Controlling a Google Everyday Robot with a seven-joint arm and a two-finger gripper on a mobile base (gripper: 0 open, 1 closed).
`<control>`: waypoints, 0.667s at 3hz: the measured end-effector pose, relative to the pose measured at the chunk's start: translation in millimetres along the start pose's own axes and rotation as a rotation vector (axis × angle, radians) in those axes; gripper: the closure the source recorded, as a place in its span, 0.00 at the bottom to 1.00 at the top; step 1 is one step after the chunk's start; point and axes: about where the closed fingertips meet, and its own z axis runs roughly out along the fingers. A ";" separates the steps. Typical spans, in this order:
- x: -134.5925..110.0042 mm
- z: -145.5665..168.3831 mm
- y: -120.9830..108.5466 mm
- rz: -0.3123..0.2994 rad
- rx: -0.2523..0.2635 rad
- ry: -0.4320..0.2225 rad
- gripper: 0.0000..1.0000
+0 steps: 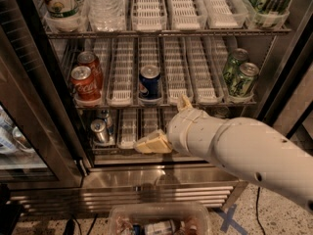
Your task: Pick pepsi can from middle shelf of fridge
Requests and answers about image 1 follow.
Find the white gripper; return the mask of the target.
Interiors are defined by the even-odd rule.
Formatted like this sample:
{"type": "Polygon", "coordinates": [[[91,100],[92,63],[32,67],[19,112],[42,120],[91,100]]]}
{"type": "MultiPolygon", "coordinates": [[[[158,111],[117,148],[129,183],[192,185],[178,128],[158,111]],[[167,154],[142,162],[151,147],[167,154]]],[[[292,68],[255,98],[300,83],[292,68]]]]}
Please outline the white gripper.
{"type": "Polygon", "coordinates": [[[173,148],[182,155],[217,163],[213,150],[214,138],[226,120],[211,117],[207,112],[193,108],[184,94],[178,98],[177,110],[179,113],[170,121],[166,134],[158,129],[139,139],[134,149],[142,154],[167,154],[173,148]]]}

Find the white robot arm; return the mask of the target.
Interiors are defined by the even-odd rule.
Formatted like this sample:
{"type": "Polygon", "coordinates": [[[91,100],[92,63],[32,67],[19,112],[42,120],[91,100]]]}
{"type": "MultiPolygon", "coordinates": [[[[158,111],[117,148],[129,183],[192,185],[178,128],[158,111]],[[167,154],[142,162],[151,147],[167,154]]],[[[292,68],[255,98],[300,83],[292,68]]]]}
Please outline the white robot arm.
{"type": "Polygon", "coordinates": [[[271,126],[249,117],[219,118],[192,106],[182,95],[167,130],[139,139],[142,154],[176,151],[293,201],[313,206],[313,157],[271,126]]]}

